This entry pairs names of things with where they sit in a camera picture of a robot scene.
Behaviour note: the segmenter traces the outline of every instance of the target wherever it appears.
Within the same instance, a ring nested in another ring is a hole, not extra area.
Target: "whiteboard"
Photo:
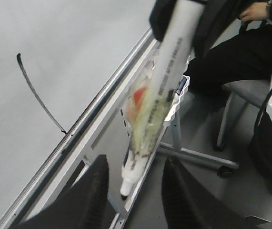
[[[0,1],[0,218],[149,28],[154,0]]]

